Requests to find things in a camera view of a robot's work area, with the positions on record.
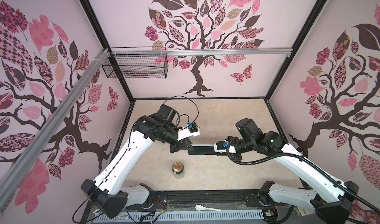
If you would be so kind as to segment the black smartphone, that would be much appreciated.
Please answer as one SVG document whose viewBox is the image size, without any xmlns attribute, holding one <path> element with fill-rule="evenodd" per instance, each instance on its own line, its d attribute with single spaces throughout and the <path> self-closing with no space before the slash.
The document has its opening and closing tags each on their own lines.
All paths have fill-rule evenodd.
<svg viewBox="0 0 380 224">
<path fill-rule="evenodd" d="M 192 150 L 188 150 L 189 155 L 218 155 L 212 144 L 193 144 Z"/>
</svg>

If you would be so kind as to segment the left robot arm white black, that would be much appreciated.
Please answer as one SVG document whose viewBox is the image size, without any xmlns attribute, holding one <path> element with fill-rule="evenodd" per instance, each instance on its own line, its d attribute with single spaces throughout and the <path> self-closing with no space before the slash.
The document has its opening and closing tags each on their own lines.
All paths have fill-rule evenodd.
<svg viewBox="0 0 380 224">
<path fill-rule="evenodd" d="M 151 115 L 138 118 L 132 126 L 130 136 L 110 164 L 94 179 L 85 180 L 81 189 L 101 214 L 115 218 L 130 205 L 144 204 L 152 193 L 144 185 L 122 189 L 122 184 L 141 155 L 155 142 L 170 144 L 172 153 L 192 149 L 191 136 L 200 134 L 196 122 L 184 128 L 172 124 L 177 111 L 162 104 Z"/>
</svg>

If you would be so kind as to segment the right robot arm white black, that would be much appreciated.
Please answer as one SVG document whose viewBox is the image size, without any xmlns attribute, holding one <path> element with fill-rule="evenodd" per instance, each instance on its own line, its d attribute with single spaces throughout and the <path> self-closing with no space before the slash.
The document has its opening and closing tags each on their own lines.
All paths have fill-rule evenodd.
<svg viewBox="0 0 380 224">
<path fill-rule="evenodd" d="M 214 145 L 216 152 L 226 154 L 238 165 L 256 165 L 275 160 L 287 167 L 310 189 L 291 188 L 266 181 L 257 197 L 264 206 L 285 203 L 315 213 L 327 224 L 344 224 L 351 214 L 359 187 L 328 174 L 299 153 L 276 132 L 262 133 L 252 119 L 236 123 L 241 139 L 229 136 Z"/>
</svg>

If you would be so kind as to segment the green beverage can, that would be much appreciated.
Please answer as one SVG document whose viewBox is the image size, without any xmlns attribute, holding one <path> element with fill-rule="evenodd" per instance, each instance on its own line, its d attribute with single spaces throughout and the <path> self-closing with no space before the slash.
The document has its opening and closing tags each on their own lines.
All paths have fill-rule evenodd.
<svg viewBox="0 0 380 224">
<path fill-rule="evenodd" d="M 182 178 L 185 175 L 184 164 L 181 162 L 175 162 L 172 165 L 172 173 L 175 178 Z"/>
</svg>

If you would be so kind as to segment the white plastic spoon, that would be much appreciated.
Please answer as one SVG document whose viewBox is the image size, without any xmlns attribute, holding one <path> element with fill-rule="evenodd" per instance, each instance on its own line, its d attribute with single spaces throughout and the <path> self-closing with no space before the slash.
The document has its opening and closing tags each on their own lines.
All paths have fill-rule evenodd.
<svg viewBox="0 0 380 224">
<path fill-rule="evenodd" d="M 221 209 L 219 209 L 219 208 L 209 208 L 209 207 L 205 207 L 205 206 L 202 206 L 202 205 L 199 205 L 199 204 L 197 204 L 195 206 L 195 209 L 197 211 L 217 211 L 217 212 L 221 211 Z"/>
</svg>

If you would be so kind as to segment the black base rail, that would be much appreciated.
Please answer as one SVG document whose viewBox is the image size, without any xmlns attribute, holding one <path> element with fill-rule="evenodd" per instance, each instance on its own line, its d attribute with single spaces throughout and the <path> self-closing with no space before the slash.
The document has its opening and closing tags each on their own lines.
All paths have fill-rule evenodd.
<svg viewBox="0 0 380 224">
<path fill-rule="evenodd" d="M 166 211 L 196 211 L 199 204 L 209 208 L 222 210 L 261 210 L 263 220 L 237 221 L 200 221 L 200 222 L 164 222 L 159 224 L 288 224 L 294 215 L 294 208 L 289 204 L 271 202 L 265 206 L 260 203 L 257 189 L 235 190 L 188 190 L 188 191 L 156 191 L 148 198 L 148 204 L 135 204 L 126 207 L 122 212 L 166 212 Z M 88 204 L 82 222 L 93 224 L 102 216 L 100 209 Z"/>
</svg>

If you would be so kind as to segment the aluminium rail back wall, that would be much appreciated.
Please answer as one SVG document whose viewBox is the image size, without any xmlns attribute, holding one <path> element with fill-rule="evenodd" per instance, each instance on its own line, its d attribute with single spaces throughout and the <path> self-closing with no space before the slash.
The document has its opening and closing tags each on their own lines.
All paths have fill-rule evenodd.
<svg viewBox="0 0 380 224">
<path fill-rule="evenodd" d="M 133 47 L 112 49 L 112 55 L 155 55 L 155 56 L 219 56 L 219 55 L 265 55 L 265 54 L 285 54 L 291 55 L 292 48 L 233 48 L 233 49 L 190 49 L 190 50 L 142 50 Z"/>
</svg>

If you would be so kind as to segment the aluminium rail wall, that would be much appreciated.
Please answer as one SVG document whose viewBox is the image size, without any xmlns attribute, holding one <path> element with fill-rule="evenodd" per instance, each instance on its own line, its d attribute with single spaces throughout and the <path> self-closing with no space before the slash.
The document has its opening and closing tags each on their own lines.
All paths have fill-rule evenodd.
<svg viewBox="0 0 380 224">
<path fill-rule="evenodd" d="M 109 49 L 103 48 L 96 55 L 89 65 L 89 68 L 84 71 L 79 81 L 73 86 L 68 95 L 59 104 L 57 109 L 52 113 L 50 119 L 42 126 L 31 144 L 25 149 L 20 157 L 11 166 L 9 171 L 1 180 L 1 208 L 7 204 L 12 194 L 15 192 L 21 181 L 29 172 L 34 162 L 37 160 L 42 150 L 46 147 L 49 140 L 54 135 L 70 109 L 79 99 L 86 86 L 90 83 L 92 77 L 97 70 L 109 57 Z"/>
<path fill-rule="evenodd" d="M 190 49 L 190 50 L 142 50 L 133 47 L 112 49 L 112 55 L 155 55 L 155 56 L 219 56 L 219 55 L 265 55 L 265 54 L 285 54 L 291 55 L 292 48 L 233 48 L 233 49 Z"/>
</svg>

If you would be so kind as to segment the aluminium rail left wall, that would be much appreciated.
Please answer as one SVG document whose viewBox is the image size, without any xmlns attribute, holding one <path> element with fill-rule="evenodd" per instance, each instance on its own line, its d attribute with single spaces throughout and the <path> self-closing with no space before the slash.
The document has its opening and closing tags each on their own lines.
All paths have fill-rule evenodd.
<svg viewBox="0 0 380 224">
<path fill-rule="evenodd" d="M 70 109 L 79 99 L 86 86 L 90 83 L 92 77 L 97 70 L 109 57 L 109 49 L 103 48 L 96 55 L 89 65 L 89 68 L 84 71 L 79 81 L 73 86 L 68 95 L 59 104 L 57 109 L 52 113 L 50 119 L 42 126 L 31 144 L 25 149 L 20 157 L 11 166 L 9 171 L 1 180 L 1 208 L 7 204 L 12 194 L 15 192 L 21 181 L 29 172 L 34 162 L 37 160 L 42 150 L 46 147 L 49 140 L 54 135 Z"/>
</svg>

